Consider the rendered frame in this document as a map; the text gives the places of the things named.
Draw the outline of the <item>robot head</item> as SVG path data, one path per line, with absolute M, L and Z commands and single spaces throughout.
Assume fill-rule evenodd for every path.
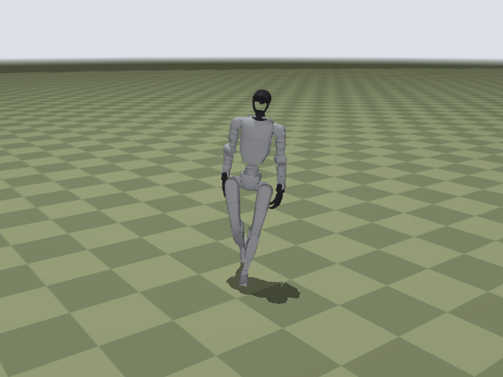
M 256 110 L 255 109 L 255 101 L 259 102 L 260 104 L 264 104 L 266 103 L 266 108 L 264 111 L 262 110 Z M 252 98 L 252 105 L 253 105 L 253 109 L 254 109 L 254 112 L 255 112 L 255 115 L 257 117 L 253 117 L 252 118 L 254 120 L 257 120 L 257 121 L 264 121 L 266 119 L 263 119 L 262 117 L 265 116 L 265 111 L 268 109 L 269 107 L 269 104 L 271 102 L 271 95 L 270 93 L 267 91 L 267 90 L 258 90 L 255 92 L 253 98 Z

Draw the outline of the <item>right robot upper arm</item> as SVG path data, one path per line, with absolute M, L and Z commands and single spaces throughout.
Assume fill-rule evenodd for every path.
M 230 123 L 229 129 L 229 143 L 225 144 L 223 151 L 229 155 L 233 155 L 236 153 L 236 146 L 239 137 L 239 129 L 241 128 L 241 124 L 244 117 L 236 117 Z

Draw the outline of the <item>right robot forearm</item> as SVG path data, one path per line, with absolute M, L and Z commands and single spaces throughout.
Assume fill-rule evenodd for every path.
M 233 162 L 233 155 L 229 155 L 229 154 L 225 153 L 224 151 L 223 151 L 223 154 L 224 154 L 224 156 L 223 156 L 224 160 L 223 160 L 223 165 L 222 165 L 221 176 L 222 176 L 223 172 L 226 172 L 227 173 L 227 177 L 229 177 L 230 176 L 230 170 L 231 170 L 232 162 Z

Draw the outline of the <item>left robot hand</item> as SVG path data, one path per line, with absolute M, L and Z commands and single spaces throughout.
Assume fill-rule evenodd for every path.
M 275 199 L 270 203 L 270 205 L 271 204 L 274 204 L 274 205 L 272 207 L 269 207 L 270 209 L 274 209 L 280 205 L 282 197 L 283 197 L 283 192 L 285 192 L 285 190 L 281 190 L 281 189 L 282 189 L 282 185 L 278 184 L 277 189 L 276 189 L 277 195 L 275 196 Z

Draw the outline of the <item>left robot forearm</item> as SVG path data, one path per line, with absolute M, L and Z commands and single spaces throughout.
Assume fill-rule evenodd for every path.
M 285 156 L 286 158 L 286 156 Z M 278 164 L 276 165 L 276 169 L 277 169 L 277 185 L 278 184 L 281 184 L 282 185 L 282 189 L 281 190 L 284 190 L 286 188 L 286 163 L 287 163 L 287 158 L 286 158 L 286 162 L 285 164 Z M 276 185 L 276 187 L 277 187 Z

